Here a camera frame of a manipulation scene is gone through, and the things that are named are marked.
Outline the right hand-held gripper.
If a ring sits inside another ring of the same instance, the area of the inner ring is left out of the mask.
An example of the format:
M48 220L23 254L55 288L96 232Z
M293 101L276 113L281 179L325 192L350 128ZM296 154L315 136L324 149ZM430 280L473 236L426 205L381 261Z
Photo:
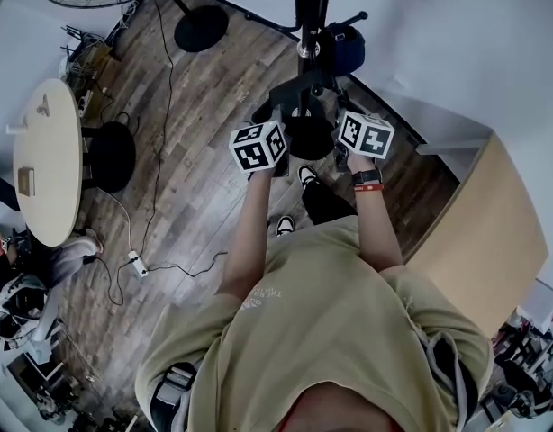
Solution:
M337 127L332 133L336 170L348 173L350 152L372 160L385 159L394 137L394 127L377 116L350 112L346 89L338 87L335 95L335 115L339 116Z

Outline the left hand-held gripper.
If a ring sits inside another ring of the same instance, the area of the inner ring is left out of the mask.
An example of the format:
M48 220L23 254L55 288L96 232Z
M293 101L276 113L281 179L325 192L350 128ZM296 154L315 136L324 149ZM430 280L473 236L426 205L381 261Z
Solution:
M280 104L272 109L268 121L231 132L229 149L242 174L250 177L258 171L272 170L273 177L289 176L285 126L286 113Z

